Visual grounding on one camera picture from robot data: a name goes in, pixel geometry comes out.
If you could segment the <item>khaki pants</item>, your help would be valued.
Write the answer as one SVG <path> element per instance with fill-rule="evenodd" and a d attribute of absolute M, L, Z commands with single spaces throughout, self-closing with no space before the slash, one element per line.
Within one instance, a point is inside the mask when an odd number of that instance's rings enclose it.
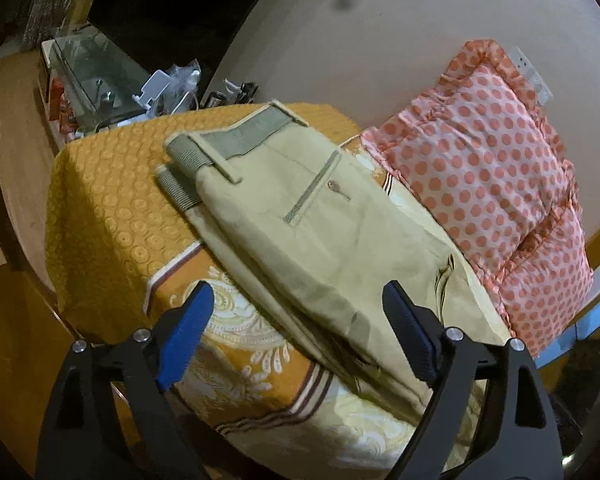
<path fill-rule="evenodd" d="M 163 191 L 242 292 L 347 387 L 415 420 L 430 398 L 382 310 L 397 281 L 472 339 L 508 331 L 455 245 L 426 212 L 396 206 L 351 154 L 290 108 L 164 142 Z"/>

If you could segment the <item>right polka dot pillow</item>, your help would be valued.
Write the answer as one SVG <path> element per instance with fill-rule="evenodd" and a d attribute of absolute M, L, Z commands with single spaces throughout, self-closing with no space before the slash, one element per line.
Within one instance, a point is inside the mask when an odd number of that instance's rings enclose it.
<path fill-rule="evenodd" d="M 538 356 L 584 308 L 593 285 L 581 207 L 568 198 L 552 208 L 484 282 L 510 333 Z"/>

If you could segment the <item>polka dot pillow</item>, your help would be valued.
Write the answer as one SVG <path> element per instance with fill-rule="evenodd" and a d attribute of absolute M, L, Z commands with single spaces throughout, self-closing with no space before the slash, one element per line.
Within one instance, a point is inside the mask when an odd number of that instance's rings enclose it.
<path fill-rule="evenodd" d="M 558 274 L 583 262 L 572 163 L 496 41 L 466 42 L 434 88 L 361 142 L 480 272 L 517 254 Z"/>
<path fill-rule="evenodd" d="M 510 333 L 538 356 L 584 308 L 593 285 L 581 207 L 568 198 L 552 208 L 484 282 Z"/>

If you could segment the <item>yellow patterned bed sheet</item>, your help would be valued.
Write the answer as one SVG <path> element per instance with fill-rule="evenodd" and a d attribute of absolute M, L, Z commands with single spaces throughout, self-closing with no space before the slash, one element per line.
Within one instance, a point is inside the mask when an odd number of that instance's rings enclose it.
<path fill-rule="evenodd" d="M 162 196 L 154 178 L 167 160 L 162 138 L 152 136 L 140 152 L 148 167 L 145 219 L 162 226 L 147 239 L 163 257 L 147 267 L 146 318 L 155 322 L 180 306 L 200 281 L 214 293 L 201 346 L 170 393 L 172 408 L 187 426 L 201 420 L 222 443 L 288 478 L 381 478 L 422 419 L 430 390 L 422 387 L 411 402 L 377 405 L 306 356 Z"/>

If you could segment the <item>orange patterned bedspread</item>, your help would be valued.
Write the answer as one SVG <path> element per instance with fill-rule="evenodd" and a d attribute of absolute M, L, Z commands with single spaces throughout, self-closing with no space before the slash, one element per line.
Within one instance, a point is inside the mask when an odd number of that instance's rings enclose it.
<path fill-rule="evenodd" d="M 168 136 L 227 127 L 255 110 L 223 106 L 136 122 L 73 141 L 59 153 L 48 190 L 46 269 L 60 316 L 78 333 L 120 342 L 154 325 L 206 280 L 220 296 L 213 339 L 245 348 L 284 343 L 155 181 L 168 159 Z"/>

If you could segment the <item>left polka dot pillow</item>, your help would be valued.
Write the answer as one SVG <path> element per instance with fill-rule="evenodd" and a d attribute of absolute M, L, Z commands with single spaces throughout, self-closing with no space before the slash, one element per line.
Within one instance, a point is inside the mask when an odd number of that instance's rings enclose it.
<path fill-rule="evenodd" d="M 517 254 L 558 274 L 583 262 L 572 163 L 496 41 L 466 42 L 434 88 L 361 142 L 480 272 Z"/>

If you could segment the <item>glass top side table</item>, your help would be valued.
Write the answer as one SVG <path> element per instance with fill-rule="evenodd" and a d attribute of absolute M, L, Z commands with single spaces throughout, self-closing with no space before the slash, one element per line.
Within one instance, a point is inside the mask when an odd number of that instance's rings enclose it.
<path fill-rule="evenodd" d="M 40 44 L 38 93 L 54 152 L 145 116 L 134 100 L 149 74 L 91 25 Z"/>

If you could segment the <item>white plastic item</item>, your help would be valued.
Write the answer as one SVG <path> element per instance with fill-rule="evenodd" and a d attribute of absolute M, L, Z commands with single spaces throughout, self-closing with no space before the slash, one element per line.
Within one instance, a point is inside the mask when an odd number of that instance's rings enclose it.
<path fill-rule="evenodd" d="M 155 73 L 151 74 L 140 88 L 139 94 L 133 94 L 133 101 L 144 110 L 150 110 L 152 104 L 154 104 L 164 90 L 169 87 L 172 78 L 169 74 L 163 70 L 156 70 Z"/>

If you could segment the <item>wall switch plate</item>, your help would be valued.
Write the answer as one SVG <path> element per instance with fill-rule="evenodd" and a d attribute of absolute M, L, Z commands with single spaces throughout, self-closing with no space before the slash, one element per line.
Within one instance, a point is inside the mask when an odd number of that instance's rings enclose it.
<path fill-rule="evenodd" d="M 553 99 L 553 93 L 538 70 L 518 47 L 509 48 L 507 55 L 517 67 L 518 72 L 523 74 L 526 81 L 534 87 L 539 106 L 546 107 L 546 104 Z"/>

